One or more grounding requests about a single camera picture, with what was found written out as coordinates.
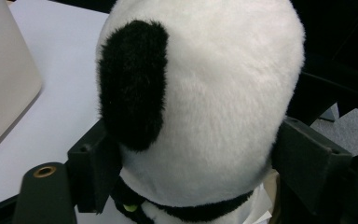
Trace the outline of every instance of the black collar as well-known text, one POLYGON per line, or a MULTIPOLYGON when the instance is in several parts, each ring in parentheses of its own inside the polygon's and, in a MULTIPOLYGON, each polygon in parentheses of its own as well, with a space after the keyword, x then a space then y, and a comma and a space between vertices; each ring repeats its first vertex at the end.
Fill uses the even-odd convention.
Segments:
POLYGON ((222 201, 220 203, 210 203, 194 207, 169 207, 153 203, 157 208, 165 211, 167 214, 178 217, 186 222, 212 221, 216 218, 224 216, 248 201, 253 191, 238 196, 237 198, 222 201))

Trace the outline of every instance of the silver laptop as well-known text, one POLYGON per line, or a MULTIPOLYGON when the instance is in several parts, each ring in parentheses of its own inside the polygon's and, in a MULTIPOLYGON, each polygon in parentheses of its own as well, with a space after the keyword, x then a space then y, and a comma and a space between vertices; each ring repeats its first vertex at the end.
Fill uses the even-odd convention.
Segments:
POLYGON ((6 0, 0 0, 0 138, 39 93, 42 85, 6 0))

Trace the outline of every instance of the metal bolt hole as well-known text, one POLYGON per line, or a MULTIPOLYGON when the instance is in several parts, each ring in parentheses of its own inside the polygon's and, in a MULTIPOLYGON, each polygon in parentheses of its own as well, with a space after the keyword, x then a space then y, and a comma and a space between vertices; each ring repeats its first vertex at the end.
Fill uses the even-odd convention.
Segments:
POLYGON ((56 170, 57 170, 57 168, 55 166, 45 166, 45 167, 39 168, 37 171, 35 171, 34 177, 43 178, 43 177, 54 174, 54 172, 56 172, 56 170))

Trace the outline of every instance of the plush head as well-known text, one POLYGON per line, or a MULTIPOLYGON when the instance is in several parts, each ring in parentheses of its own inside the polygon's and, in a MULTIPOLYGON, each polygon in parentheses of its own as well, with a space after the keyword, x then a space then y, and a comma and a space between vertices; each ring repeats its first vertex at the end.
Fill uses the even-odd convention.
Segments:
POLYGON ((159 205, 252 192, 303 63, 289 0, 118 0, 97 51, 124 182, 159 205))

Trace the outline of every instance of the fuzzy ear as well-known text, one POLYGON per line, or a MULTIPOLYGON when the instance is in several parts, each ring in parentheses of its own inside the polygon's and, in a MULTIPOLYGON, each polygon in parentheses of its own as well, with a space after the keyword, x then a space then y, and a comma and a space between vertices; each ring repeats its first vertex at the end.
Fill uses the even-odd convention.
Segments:
POLYGON ((156 141, 162 127, 167 42, 161 24, 132 21, 102 46, 101 115, 107 131, 136 151, 156 141))

